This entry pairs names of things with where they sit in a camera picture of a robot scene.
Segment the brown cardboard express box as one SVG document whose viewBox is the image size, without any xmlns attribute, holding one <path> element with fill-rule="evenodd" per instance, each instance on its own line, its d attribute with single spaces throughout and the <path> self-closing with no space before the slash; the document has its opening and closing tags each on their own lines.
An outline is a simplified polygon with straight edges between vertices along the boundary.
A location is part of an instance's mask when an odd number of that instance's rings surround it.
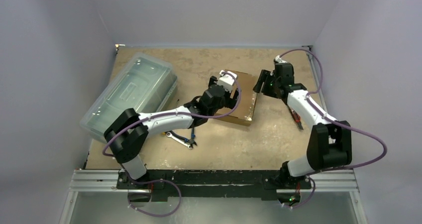
<svg viewBox="0 0 422 224">
<path fill-rule="evenodd" d="M 251 126 L 257 101 L 257 93 L 254 92 L 253 88 L 257 83 L 258 76 L 235 70 L 228 71 L 237 75 L 237 81 L 241 88 L 241 100 L 234 112 L 217 120 L 242 126 Z"/>
</svg>

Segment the red utility knife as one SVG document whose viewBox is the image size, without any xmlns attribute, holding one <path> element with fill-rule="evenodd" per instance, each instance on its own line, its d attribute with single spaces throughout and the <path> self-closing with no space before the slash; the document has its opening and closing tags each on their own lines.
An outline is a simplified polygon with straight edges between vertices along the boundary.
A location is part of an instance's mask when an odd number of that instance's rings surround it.
<svg viewBox="0 0 422 224">
<path fill-rule="evenodd" d="M 290 106 L 287 106 L 287 108 L 288 108 L 290 115 L 291 115 L 292 119 L 294 120 L 296 126 L 298 127 L 298 129 L 304 130 L 300 116 Z"/>
</svg>

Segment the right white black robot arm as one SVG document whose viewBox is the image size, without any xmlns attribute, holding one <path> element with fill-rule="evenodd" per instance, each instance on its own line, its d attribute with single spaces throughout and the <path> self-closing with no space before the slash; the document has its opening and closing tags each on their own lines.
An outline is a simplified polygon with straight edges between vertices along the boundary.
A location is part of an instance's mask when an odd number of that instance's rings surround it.
<svg viewBox="0 0 422 224">
<path fill-rule="evenodd" d="M 262 70 L 253 90 L 281 99 L 311 131 L 306 154 L 284 162 L 279 174 L 272 179 L 274 184 L 290 188 L 307 174 L 351 163 L 351 131 L 347 129 L 349 123 L 340 121 L 336 124 L 337 119 L 312 99 L 306 87 L 295 82 L 291 63 L 275 61 L 273 71 Z"/>
</svg>

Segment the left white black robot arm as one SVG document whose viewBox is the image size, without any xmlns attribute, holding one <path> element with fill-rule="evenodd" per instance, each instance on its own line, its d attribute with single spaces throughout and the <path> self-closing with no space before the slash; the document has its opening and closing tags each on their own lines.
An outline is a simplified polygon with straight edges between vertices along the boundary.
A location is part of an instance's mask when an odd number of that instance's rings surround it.
<svg viewBox="0 0 422 224">
<path fill-rule="evenodd" d="M 148 138 L 175 129 L 194 128 L 211 118 L 220 118 L 222 115 L 216 114 L 218 110 L 229 108 L 234 112 L 240 100 L 237 75 L 221 71 L 219 78 L 210 78 L 209 87 L 201 96 L 175 109 L 153 113 L 126 109 L 104 132 L 106 147 L 111 149 L 109 156 L 126 170 L 130 184 L 137 189 L 144 188 L 148 184 L 148 175 L 139 153 Z"/>
</svg>

